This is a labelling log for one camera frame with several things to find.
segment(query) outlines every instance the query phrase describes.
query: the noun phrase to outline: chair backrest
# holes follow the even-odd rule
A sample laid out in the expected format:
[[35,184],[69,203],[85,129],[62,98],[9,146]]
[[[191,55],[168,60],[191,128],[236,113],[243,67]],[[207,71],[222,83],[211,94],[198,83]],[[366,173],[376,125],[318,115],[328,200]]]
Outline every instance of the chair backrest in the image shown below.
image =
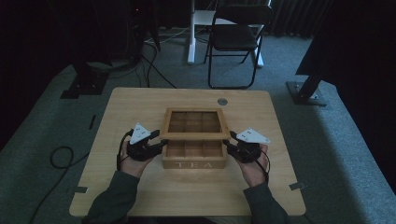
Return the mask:
[[224,19],[236,24],[268,25],[273,18],[274,11],[269,6],[264,5],[229,5],[219,7],[213,17],[212,25],[216,24],[216,19]]

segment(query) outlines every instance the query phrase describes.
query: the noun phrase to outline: table top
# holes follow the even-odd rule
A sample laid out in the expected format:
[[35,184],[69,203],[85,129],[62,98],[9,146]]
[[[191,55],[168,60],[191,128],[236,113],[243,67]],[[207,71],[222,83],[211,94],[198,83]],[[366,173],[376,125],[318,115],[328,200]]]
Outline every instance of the table top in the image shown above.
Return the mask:
[[[220,105],[224,99],[227,105]],[[116,155],[124,134],[140,122],[149,131],[163,126],[166,107],[219,107],[231,131],[250,127],[271,140],[269,188],[290,216],[305,212],[290,156],[267,91],[116,88],[109,99],[92,145],[70,214],[88,214],[95,197],[107,189],[116,170]],[[156,138],[151,144],[159,142]],[[144,171],[129,216],[250,216],[243,189],[248,184],[235,160],[228,156],[224,169],[163,169],[157,156]]]

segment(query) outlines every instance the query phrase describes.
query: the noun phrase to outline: person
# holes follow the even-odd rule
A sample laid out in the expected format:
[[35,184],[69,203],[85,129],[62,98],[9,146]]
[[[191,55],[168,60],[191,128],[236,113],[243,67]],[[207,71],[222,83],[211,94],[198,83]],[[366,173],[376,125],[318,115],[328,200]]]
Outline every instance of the person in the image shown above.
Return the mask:
[[[267,153],[268,146],[263,144],[260,144],[260,146],[262,152]],[[121,151],[120,171],[114,173],[108,189],[95,198],[88,215],[82,219],[83,224],[121,224],[127,222],[127,213],[134,206],[140,177],[153,159],[134,161],[127,156],[126,148],[127,142],[124,142]],[[267,167],[268,160],[264,153],[257,161],[263,167]],[[288,214],[272,196],[263,170],[259,165],[256,162],[241,163],[238,160],[235,161],[239,164],[242,175],[249,186],[248,189],[244,189],[244,194],[250,207],[251,222],[253,224],[290,223]],[[203,222],[203,220],[194,223],[215,223],[210,220]]]

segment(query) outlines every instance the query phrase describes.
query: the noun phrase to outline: forearm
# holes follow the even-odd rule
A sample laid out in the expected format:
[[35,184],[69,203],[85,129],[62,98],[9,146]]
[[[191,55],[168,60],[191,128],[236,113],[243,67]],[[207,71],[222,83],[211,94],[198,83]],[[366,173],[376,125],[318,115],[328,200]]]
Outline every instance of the forearm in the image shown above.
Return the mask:
[[114,223],[134,206],[139,178],[116,171],[107,190],[93,201],[83,223]]
[[266,183],[245,189],[254,224],[290,223],[286,211],[272,196]]

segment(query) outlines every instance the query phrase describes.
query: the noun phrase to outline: gray carpet floor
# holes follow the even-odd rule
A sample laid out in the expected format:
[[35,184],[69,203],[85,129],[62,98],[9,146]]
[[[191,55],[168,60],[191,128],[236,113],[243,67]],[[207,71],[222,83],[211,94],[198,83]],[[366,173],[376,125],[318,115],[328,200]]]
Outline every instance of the gray carpet floor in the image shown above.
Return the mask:
[[[271,94],[295,174],[307,185],[302,189],[306,213],[291,219],[302,224],[396,223],[396,197],[336,88],[320,83],[318,90],[328,104],[325,107],[295,105],[290,97],[286,82],[305,81],[305,76],[294,74],[310,42],[311,39],[292,36],[265,37],[264,67],[258,70],[254,85],[247,90]],[[207,64],[203,64],[206,44],[197,41],[193,65],[187,64],[188,45],[185,36],[163,37],[162,51],[153,63],[178,88],[209,89]],[[143,55],[152,60],[154,51],[146,45]],[[244,64],[238,64],[237,60],[218,60],[214,64],[214,74],[220,77],[217,81],[226,84],[248,81],[251,60]],[[105,68],[101,64],[93,65]],[[112,90],[146,87],[144,75],[148,70],[149,65],[143,61],[131,71],[111,73],[101,95],[80,95],[78,99],[60,99],[76,75],[72,66],[51,81],[1,151],[0,223],[29,223],[40,201],[64,172],[64,169],[51,166],[51,151],[57,147],[71,147],[73,161],[87,154]],[[173,88],[153,68],[149,81],[151,88]],[[67,165],[70,158],[69,151],[62,149],[53,160],[58,165]],[[84,164],[85,160],[68,170],[36,212],[35,223],[79,223],[80,218],[70,216],[68,208],[73,198],[70,188],[78,184]]]

